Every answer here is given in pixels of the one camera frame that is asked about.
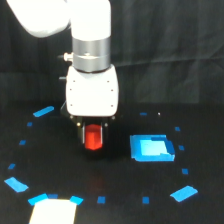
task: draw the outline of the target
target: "black table surface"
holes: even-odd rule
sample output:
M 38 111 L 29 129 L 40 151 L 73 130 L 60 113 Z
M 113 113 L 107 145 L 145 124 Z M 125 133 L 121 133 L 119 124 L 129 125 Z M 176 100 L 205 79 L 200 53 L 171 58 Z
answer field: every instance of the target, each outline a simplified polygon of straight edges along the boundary
M 33 116 L 46 106 L 55 110 Z M 224 223 L 223 106 L 119 105 L 108 148 L 100 156 L 83 150 L 75 125 L 60 115 L 60 106 L 16 103 L 0 115 L 0 223 L 28 224 L 33 207 L 27 200 L 43 193 L 83 198 L 75 224 Z M 130 135 L 153 134 L 172 141 L 174 162 L 131 159 Z M 26 144 L 20 146 L 21 140 Z M 13 170 L 8 169 L 11 163 L 16 164 Z M 189 174 L 183 175 L 182 168 Z M 16 193 L 4 183 L 10 177 L 29 188 Z M 185 186 L 198 193 L 180 203 L 170 197 Z M 106 203 L 98 204 L 98 196 L 105 196 Z M 149 204 L 142 204 L 144 196 Z

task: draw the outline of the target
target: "blue square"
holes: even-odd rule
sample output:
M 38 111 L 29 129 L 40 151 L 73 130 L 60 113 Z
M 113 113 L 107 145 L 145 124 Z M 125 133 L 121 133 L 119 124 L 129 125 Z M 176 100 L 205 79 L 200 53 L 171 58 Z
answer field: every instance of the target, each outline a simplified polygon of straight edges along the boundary
M 33 123 L 32 122 L 28 122 L 27 123 L 27 127 L 32 127 Z
M 184 146 L 183 146 L 183 145 L 179 145 L 179 149 L 180 149 L 181 151 L 184 151 Z
M 182 173 L 183 173 L 184 175 L 188 175 L 188 169 L 182 169 Z
M 48 194 L 47 196 L 49 199 L 57 199 L 58 198 L 57 194 Z
M 143 197 L 142 204 L 149 204 L 149 197 Z
M 130 136 L 131 158 L 138 162 L 174 161 L 175 151 L 165 135 Z
M 26 140 L 21 140 L 19 145 L 25 145 L 26 144 Z
M 175 131 L 180 131 L 180 128 L 179 127 L 175 127 Z
M 10 166 L 8 167 L 9 170 L 12 170 L 15 167 L 16 164 L 10 164 Z
M 105 204 L 105 201 L 106 201 L 105 197 L 99 196 L 98 200 L 97 200 L 97 203 L 98 204 Z

